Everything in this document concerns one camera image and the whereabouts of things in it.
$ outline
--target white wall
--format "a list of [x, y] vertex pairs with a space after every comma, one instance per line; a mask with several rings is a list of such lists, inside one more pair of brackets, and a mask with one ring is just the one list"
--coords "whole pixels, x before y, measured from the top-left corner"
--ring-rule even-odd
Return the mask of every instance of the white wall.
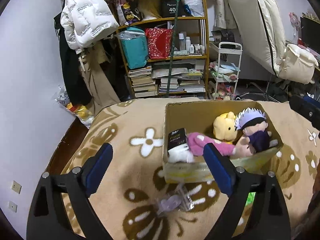
[[[0, 16], [0, 207], [24, 239], [36, 185], [74, 119], [51, 100], [63, 84], [53, 28], [60, 11], [59, 0], [10, 0]], [[13, 180], [20, 195], [10, 189]]]
[[298, 17], [302, 16], [302, 13], [311, 11], [314, 13], [308, 0], [276, 0], [280, 9], [280, 16], [282, 19], [285, 36], [288, 41], [297, 44], [298, 35], [293, 37], [293, 27], [290, 23], [289, 13], [294, 12]]
[[[289, 13], [294, 12], [299, 17], [302, 12], [313, 11], [311, 5], [307, 0], [276, 0], [280, 9], [280, 16], [284, 26], [286, 39], [293, 43], [297, 43], [298, 35], [293, 37], [293, 27], [290, 23]], [[207, 0], [208, 5], [208, 18], [210, 31], [214, 29], [214, 0]], [[241, 38], [238, 30], [233, 30], [236, 42], [241, 43]], [[236, 63], [238, 58], [234, 55], [228, 56], [228, 61]], [[253, 58], [244, 53], [241, 60], [241, 72], [239, 78], [241, 79], [255, 79], [255, 80], [269, 80], [271, 74], [264, 69]]]

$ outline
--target brown blanket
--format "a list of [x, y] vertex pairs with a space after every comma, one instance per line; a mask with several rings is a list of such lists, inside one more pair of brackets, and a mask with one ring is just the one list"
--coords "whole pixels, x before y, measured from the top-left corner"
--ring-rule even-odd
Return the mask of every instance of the brown blanket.
[[[136, 99], [105, 108], [65, 166], [63, 173], [82, 166], [104, 142], [113, 146], [113, 160], [97, 193], [90, 197], [97, 216], [113, 239], [204, 239], [221, 214], [228, 198], [220, 193], [215, 181], [186, 184], [196, 201], [189, 213], [176, 211], [159, 218], [153, 208], [156, 198], [175, 187], [164, 182], [161, 167], [165, 106], [169, 102], [193, 100], [198, 99]], [[275, 172], [294, 227], [312, 197], [320, 156], [316, 150], [319, 132], [293, 112], [288, 103], [259, 103], [285, 144], [262, 172]], [[68, 196], [63, 198], [74, 231], [83, 235]], [[250, 210], [250, 205], [245, 208], [236, 234], [244, 229]]]

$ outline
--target yellow plush toy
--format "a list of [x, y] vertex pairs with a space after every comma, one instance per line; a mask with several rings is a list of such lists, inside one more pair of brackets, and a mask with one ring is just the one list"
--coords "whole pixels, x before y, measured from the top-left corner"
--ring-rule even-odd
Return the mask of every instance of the yellow plush toy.
[[236, 116], [233, 112], [218, 116], [213, 122], [213, 135], [218, 140], [233, 142], [238, 134]]

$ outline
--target wooden bookshelf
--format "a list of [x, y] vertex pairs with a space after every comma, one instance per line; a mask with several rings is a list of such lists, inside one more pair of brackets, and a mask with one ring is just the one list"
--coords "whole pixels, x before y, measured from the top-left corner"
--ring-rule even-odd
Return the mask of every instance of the wooden bookshelf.
[[[203, 9], [204, 9], [204, 17], [178, 17], [178, 20], [196, 20], [198, 21], [198, 29], [199, 29], [199, 33], [196, 34], [197, 37], [199, 37], [199, 41], [200, 41], [200, 45], [204, 45], [206, 48], [206, 53], [204, 55], [197, 55], [197, 56], [178, 56], [178, 57], [173, 57], [173, 60], [180, 60], [180, 59], [205, 59], [205, 63], [204, 63], [204, 71], [203, 71], [203, 80], [204, 80], [204, 85], [205, 85], [205, 91], [208, 90], [208, 76], [209, 76], [209, 64], [210, 64], [210, 60], [209, 60], [209, 26], [208, 26], [208, 10], [207, 10], [207, 2], [206, 0], [202, 0], [202, 5], [203, 5]], [[159, 19], [152, 19], [152, 20], [146, 20], [146, 21], [141, 21], [141, 22], [136, 22], [133, 23], [129, 26], [127, 25], [123, 25], [117, 28], [116, 33], [119, 33], [121, 31], [123, 31], [125, 28], [127, 27], [131, 27], [131, 26], [137, 26], [137, 25], [143, 25], [143, 24], [147, 24], [147, 23], [159, 23], [159, 22], [165, 22], [165, 21], [174, 21], [174, 17], [169, 17], [169, 18], [159, 18]], [[122, 59], [124, 62], [124, 67], [126, 70], [126, 73], [128, 75], [130, 69], [128, 68], [128, 63], [127, 60], [125, 58], [123, 49], [122, 49], [122, 45], [121, 45], [121, 41], [118, 39], [119, 41], [119, 47], [120, 47], [120, 51], [121, 51], [121, 55], [122, 55]], [[159, 61], [166, 61], [166, 60], [170, 60], [170, 57], [166, 58], [166, 59], [149, 59], [148, 63], [152, 63], [152, 62], [159, 62]], [[129, 85], [131, 88], [131, 92], [134, 95], [134, 90], [132, 87], [132, 82], [131, 79], [128, 77], [129, 80]], [[187, 92], [185, 91], [181, 91], [181, 92], [171, 92], [169, 94], [186, 94]]]

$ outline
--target metal screw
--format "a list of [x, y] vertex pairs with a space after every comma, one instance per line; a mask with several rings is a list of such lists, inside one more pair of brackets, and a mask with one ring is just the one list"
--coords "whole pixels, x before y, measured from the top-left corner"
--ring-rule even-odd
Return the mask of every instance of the metal screw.
[[238, 166], [238, 167], [236, 168], [236, 170], [237, 170], [239, 173], [244, 173], [244, 167]]
[[47, 177], [49, 177], [49, 172], [42, 173], [42, 178], [46, 179]]
[[73, 169], [72, 169], [72, 173], [73, 174], [77, 174], [77, 173], [79, 173], [81, 171], [81, 168], [80, 167], [74, 167]]
[[273, 171], [268, 171], [268, 175], [273, 178], [275, 176], [275, 173]]

